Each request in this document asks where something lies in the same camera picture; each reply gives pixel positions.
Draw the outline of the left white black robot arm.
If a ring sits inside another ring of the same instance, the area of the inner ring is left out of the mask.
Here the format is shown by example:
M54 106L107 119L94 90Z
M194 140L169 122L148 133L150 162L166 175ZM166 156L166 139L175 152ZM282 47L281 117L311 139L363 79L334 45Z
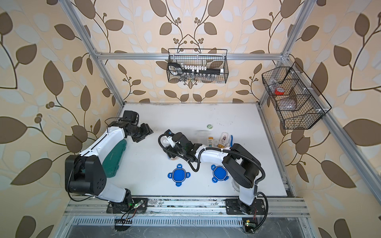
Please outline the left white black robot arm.
M124 203L128 190L107 181L102 163L121 141L128 136L136 143L152 134L148 124L133 124L114 121L107 126L104 134L78 155L70 155L65 160L65 190L72 193L94 196L101 200Z

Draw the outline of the blue lid of cup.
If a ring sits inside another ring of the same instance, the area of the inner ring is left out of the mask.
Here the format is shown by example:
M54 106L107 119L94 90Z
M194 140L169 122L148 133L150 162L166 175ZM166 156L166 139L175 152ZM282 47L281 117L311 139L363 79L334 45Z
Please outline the blue lid of cup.
M178 164L176 168L167 175L167 178L171 179L176 187L180 187L186 179L190 178L190 176L190 172L187 172L182 164Z
M211 165L212 182L226 181L229 179L228 172L223 166Z

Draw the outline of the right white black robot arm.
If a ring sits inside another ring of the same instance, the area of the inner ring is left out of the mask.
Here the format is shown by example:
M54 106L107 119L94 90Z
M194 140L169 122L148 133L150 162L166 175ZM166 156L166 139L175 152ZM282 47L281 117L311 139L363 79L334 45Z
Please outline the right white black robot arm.
M229 148L208 147L200 143L192 143L181 132L169 132L166 136L168 146L163 147L170 158L182 158L196 173L202 163L215 165L212 170L222 168L227 171L238 185L238 209L244 214L256 211L255 201L258 197L258 184L266 177L260 161L240 144Z

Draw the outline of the clear toiletry cup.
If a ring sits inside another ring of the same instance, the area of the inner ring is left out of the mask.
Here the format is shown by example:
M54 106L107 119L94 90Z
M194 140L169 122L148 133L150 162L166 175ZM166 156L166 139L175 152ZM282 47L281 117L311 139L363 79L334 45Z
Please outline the clear toiletry cup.
M167 156L170 160L177 160L178 159L178 153L175 148L173 148L171 145L168 145L166 149L169 151L167 152Z
M199 130L196 133L197 142L203 145L209 145L209 138L212 137L211 130Z

